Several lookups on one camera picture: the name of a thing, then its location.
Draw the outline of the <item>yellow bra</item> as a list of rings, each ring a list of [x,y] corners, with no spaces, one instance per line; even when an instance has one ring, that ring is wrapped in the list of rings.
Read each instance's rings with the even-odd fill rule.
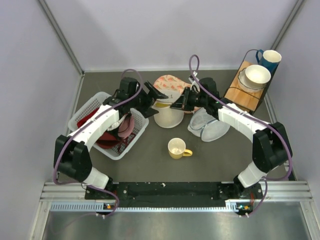
[[[170,105],[169,104],[164,104],[164,103],[161,103],[161,102],[157,102],[155,104],[155,107],[157,108],[166,108],[166,107],[169,107]]]

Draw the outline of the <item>beige cylindrical mesh laundry bag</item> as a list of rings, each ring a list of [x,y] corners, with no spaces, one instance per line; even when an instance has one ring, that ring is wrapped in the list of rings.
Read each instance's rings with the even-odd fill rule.
[[[172,109],[171,105],[163,108],[158,108],[153,105],[152,108],[158,111],[158,113],[153,116],[156,124],[165,129],[178,126],[185,115],[181,110]]]

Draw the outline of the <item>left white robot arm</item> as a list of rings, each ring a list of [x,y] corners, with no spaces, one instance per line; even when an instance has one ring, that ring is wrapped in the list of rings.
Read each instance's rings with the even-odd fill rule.
[[[140,83],[135,78],[123,77],[115,93],[104,100],[81,128],[56,139],[53,175],[62,173],[96,189],[102,198],[109,198],[114,191],[113,180],[93,167],[91,148],[106,131],[117,129],[131,109],[149,118],[158,113],[152,108],[155,101],[167,98],[148,81]]]

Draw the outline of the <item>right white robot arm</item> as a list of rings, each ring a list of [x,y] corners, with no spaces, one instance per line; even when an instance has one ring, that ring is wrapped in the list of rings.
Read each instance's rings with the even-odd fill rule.
[[[215,119],[228,124],[242,133],[252,143],[252,161],[234,179],[233,192],[245,198],[252,186],[269,172],[285,162],[292,162],[293,152],[285,126],[280,122],[273,124],[253,117],[237,107],[231,100],[219,97],[215,81],[206,77],[196,81],[195,86],[185,87],[171,108],[192,111],[199,107]]]

